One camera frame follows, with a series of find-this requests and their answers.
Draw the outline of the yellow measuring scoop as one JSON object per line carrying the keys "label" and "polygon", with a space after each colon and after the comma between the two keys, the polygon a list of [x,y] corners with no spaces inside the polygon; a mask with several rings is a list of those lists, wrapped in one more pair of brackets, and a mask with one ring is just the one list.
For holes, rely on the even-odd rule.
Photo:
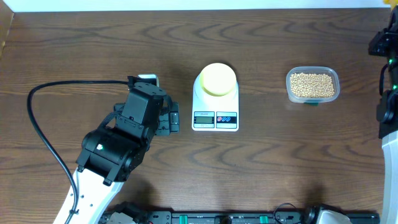
{"label": "yellow measuring scoop", "polygon": [[398,0],[383,0],[384,4],[389,4],[390,6],[398,5]]}

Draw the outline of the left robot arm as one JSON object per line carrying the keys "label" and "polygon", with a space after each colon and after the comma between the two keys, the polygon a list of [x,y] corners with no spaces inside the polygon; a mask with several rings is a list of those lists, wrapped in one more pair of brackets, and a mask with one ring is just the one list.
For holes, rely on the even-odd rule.
{"label": "left robot arm", "polygon": [[179,131],[170,118],[178,113],[165,90],[146,82],[129,85],[125,103],[117,103],[81,144],[73,174],[77,191],[69,191],[55,223],[98,223],[101,215],[142,163],[157,135]]}

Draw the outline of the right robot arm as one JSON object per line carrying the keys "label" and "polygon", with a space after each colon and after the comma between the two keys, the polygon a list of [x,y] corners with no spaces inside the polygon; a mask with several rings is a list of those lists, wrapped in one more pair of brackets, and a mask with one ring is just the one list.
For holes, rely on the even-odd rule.
{"label": "right robot arm", "polygon": [[382,140],[385,177],[381,223],[397,223],[397,2],[390,3],[388,26],[370,41],[368,54],[386,58],[379,78],[381,99],[376,108]]}

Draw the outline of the white digital kitchen scale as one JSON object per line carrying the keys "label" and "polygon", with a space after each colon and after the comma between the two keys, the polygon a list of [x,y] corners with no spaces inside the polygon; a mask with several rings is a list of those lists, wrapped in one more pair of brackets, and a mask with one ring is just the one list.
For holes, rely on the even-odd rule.
{"label": "white digital kitchen scale", "polygon": [[224,96],[212,96],[200,85],[193,85],[192,129],[194,131],[235,132],[239,129],[239,85]]}

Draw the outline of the yellow plastic bowl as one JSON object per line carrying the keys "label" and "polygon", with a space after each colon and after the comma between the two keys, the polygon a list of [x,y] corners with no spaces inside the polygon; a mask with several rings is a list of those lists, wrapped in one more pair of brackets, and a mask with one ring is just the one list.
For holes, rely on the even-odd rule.
{"label": "yellow plastic bowl", "polygon": [[207,65],[199,74],[201,89],[211,96],[225,96],[232,92],[237,84],[234,70],[224,63]]}

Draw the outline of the soybeans pile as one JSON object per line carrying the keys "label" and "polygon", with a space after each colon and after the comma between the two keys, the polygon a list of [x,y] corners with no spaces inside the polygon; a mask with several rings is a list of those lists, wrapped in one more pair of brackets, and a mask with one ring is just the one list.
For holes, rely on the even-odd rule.
{"label": "soybeans pile", "polygon": [[329,98],[335,94],[332,77],[325,73],[293,73],[290,87],[295,96],[302,98]]}

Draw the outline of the clear plastic container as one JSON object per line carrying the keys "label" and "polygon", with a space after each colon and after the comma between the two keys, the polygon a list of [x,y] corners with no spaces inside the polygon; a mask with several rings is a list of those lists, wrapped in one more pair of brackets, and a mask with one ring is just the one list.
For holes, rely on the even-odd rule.
{"label": "clear plastic container", "polygon": [[327,103],[337,99],[340,82],[328,67],[295,67],[286,76],[289,100],[294,103]]}

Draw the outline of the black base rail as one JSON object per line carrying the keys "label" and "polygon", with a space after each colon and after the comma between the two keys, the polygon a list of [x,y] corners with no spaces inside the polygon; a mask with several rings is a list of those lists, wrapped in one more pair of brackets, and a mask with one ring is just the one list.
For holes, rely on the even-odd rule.
{"label": "black base rail", "polygon": [[378,224],[380,216],[371,212],[345,213],[325,204],[299,210],[289,203],[279,205],[272,212],[173,212],[141,210],[133,203],[124,202],[104,212],[100,223],[137,224],[265,224],[265,223],[355,223]]}

